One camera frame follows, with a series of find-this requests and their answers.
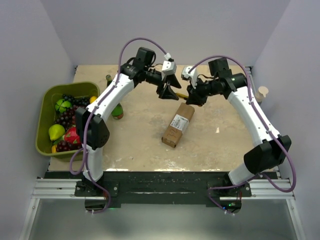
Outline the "yellow utility knife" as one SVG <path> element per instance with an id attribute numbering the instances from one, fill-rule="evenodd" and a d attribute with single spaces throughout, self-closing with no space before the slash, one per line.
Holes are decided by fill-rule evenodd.
<path id="1" fill-rule="evenodd" d="M 187 95 L 185 95 L 185 94 L 182 94 L 182 93 L 176 93 L 176 95 L 179 97 L 179 98 L 181 98 L 181 99 L 184 99 L 184 100 L 187 100 L 189 97 L 187 96 Z"/>

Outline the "brown cardboard express box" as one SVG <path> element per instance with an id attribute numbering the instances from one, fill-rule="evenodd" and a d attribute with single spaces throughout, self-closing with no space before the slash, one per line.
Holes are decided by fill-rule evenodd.
<path id="1" fill-rule="evenodd" d="M 194 113 L 194 107 L 181 103 L 161 137 L 162 143 L 169 147 L 176 148 L 184 132 L 188 128 Z"/>

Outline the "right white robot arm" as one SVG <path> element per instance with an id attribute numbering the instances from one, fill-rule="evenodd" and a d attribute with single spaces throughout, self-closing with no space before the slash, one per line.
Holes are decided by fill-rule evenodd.
<path id="1" fill-rule="evenodd" d="M 228 58 L 224 56 L 208 58 L 210 79 L 203 81 L 195 66 L 182 70 L 182 79 L 189 81 L 186 104 L 203 106 L 209 96 L 222 95 L 234 107 L 251 135 L 253 148 L 244 157 L 244 163 L 231 170 L 223 183 L 223 192 L 235 196 L 243 182 L 265 170 L 281 165 L 292 141 L 288 135 L 281 135 L 271 124 L 259 106 L 243 73 L 232 73 Z"/>

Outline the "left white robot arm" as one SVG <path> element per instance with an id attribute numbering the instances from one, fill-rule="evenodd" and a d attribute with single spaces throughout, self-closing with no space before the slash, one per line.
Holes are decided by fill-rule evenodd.
<path id="1" fill-rule="evenodd" d="M 104 184 L 99 180 L 104 172 L 103 148 L 110 137 L 106 122 L 120 101 L 142 82 L 155 85 L 160 99 L 178 100 L 172 88 L 182 86 L 175 76 L 177 66 L 174 59 L 165 53 L 162 69 L 157 71 L 153 68 L 155 58 L 153 50 L 140 47 L 135 57 L 118 67 L 110 85 L 93 103 L 76 110 L 76 130 L 83 145 L 83 175 L 89 180 L 85 189 L 92 196 L 99 196 L 104 190 Z"/>

